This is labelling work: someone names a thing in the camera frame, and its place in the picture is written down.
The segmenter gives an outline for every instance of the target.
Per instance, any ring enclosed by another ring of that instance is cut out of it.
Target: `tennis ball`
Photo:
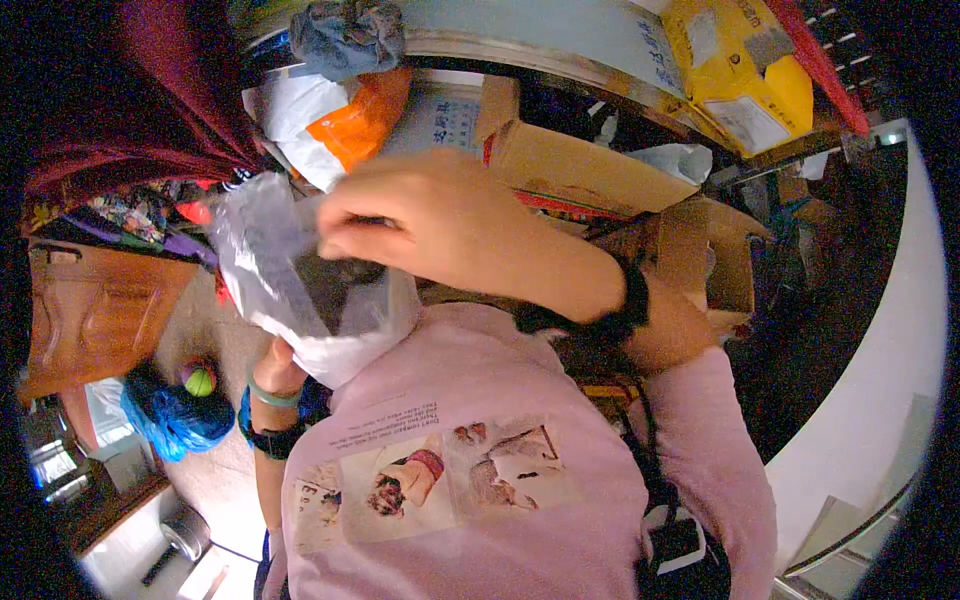
[[[196,397],[209,396],[217,387],[217,375],[202,361],[191,361],[185,365],[181,379],[186,391]]]

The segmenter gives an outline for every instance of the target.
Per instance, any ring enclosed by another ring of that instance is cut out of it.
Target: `wooden cabinet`
[[[34,324],[21,400],[122,375],[150,356],[197,266],[31,240]]]

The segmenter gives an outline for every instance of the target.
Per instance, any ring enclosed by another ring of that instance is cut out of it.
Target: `crumpled gray fabric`
[[[383,0],[313,2],[290,23],[294,55],[331,80],[382,73],[403,56],[400,8]]]

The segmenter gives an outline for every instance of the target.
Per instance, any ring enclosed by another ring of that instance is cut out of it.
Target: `orange and white bag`
[[[403,113],[410,78],[409,68],[340,83],[282,78],[244,90],[244,108],[307,181],[329,191],[380,151]]]

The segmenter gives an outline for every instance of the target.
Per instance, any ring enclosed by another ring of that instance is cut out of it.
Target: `hand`
[[[286,397],[297,394],[306,381],[306,372],[294,362],[294,350],[281,338],[274,338],[266,354],[253,367],[253,381],[264,392]],[[297,422],[297,407],[280,408],[255,397],[250,403],[254,431],[285,431]]]
[[[394,226],[359,222],[382,217]],[[321,256],[354,256],[446,285],[528,300],[588,321],[616,308],[611,257],[523,207],[471,156],[433,151],[365,163],[318,213]]]

